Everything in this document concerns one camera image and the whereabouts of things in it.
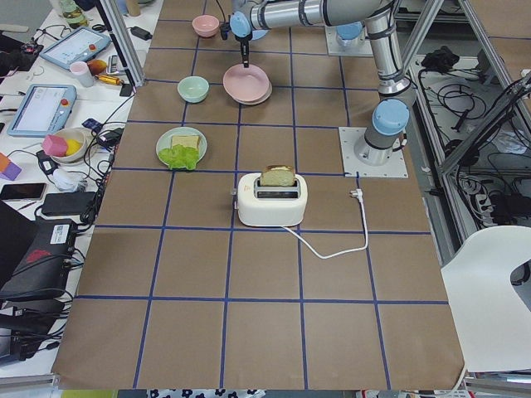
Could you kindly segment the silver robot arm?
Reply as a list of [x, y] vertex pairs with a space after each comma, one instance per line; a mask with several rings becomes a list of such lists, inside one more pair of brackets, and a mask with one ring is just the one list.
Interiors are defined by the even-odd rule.
[[392, 1], [233, 1], [229, 16], [230, 31], [240, 42], [241, 63], [250, 68], [249, 42], [253, 33], [277, 27], [323, 25], [344, 32], [360, 22], [365, 26], [373, 61], [378, 74], [380, 102], [372, 122], [354, 144], [354, 154], [368, 166], [385, 164], [393, 144], [407, 126], [410, 105], [406, 92], [411, 83], [405, 68], [396, 34]]

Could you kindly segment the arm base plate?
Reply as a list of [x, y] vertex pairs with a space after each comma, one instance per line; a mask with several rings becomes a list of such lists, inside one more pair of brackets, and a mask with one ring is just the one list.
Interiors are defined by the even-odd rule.
[[372, 57], [373, 52], [366, 33], [366, 28], [364, 28], [358, 37], [344, 40], [336, 32], [336, 27], [326, 27], [328, 54], [330, 56]]
[[396, 139], [387, 149], [371, 147], [365, 128], [339, 127], [339, 142], [346, 177], [408, 178], [402, 150], [393, 151]]

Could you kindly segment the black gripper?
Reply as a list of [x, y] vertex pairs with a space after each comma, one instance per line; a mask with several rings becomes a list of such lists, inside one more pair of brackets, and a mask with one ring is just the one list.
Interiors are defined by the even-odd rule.
[[[223, 41], [226, 41], [229, 37], [231, 28], [228, 22], [222, 22], [220, 25], [220, 33]], [[244, 68], [249, 68], [249, 42], [251, 41], [251, 33], [248, 33], [245, 36], [238, 36], [236, 33], [233, 33], [235, 39], [240, 43], [241, 54], [242, 55], [242, 64]]]

